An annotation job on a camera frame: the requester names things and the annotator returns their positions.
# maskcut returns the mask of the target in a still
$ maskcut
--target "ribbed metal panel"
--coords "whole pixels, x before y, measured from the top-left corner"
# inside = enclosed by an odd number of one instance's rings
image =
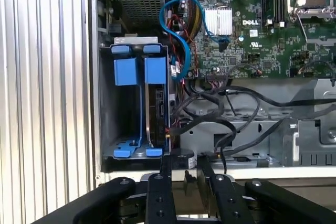
[[[0,0],[0,223],[92,188],[87,0]]]

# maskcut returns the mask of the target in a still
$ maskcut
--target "metal mesh grille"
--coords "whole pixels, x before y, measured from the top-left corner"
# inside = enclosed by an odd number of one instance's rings
[[[159,22],[159,12],[164,0],[120,0],[124,11],[136,26]]]

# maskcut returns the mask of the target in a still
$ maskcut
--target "sticker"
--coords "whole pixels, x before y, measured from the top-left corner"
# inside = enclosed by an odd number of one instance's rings
[[[175,66],[176,66],[176,73],[181,73],[181,65],[179,64],[178,61],[175,62]]]
[[[250,47],[262,47],[258,42],[251,42]]]
[[[256,29],[250,30],[250,37],[258,37],[258,30]]]
[[[172,77],[176,77],[176,66],[171,65],[170,68],[171,68],[171,72],[172,72]]]
[[[195,167],[195,159],[194,157],[188,158],[188,169],[192,169]]]

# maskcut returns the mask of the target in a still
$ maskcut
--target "black metal bar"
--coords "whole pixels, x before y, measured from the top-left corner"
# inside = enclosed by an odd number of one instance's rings
[[[255,223],[241,194],[236,192],[229,177],[217,174],[212,175],[209,181],[222,223]]]
[[[134,190],[134,180],[125,177],[113,179],[33,224],[101,223],[111,215],[111,207],[115,207],[119,200],[134,193]]]
[[[170,156],[163,156],[161,158],[160,174],[172,177],[172,160]]]
[[[119,201],[118,221],[121,224],[142,223],[145,221],[148,182],[137,183],[134,195]]]
[[[212,200],[208,179],[214,175],[215,172],[211,168],[209,158],[207,155],[197,157],[197,186],[199,195],[202,200],[202,205],[206,212],[209,212],[209,206]]]
[[[202,171],[206,177],[210,177],[215,174],[207,155],[201,155],[197,157],[197,171]]]
[[[336,214],[266,180],[255,179],[245,183],[246,193],[275,209],[291,223],[335,224]]]
[[[220,220],[178,220],[178,224],[222,224]]]
[[[153,174],[148,179],[145,223],[177,223],[171,179],[166,175]]]

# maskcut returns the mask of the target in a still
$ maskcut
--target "dell logo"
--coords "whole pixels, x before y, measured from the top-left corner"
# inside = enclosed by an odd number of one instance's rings
[[[259,25],[259,23],[257,20],[243,20],[243,26],[250,26],[250,25],[257,26]]]

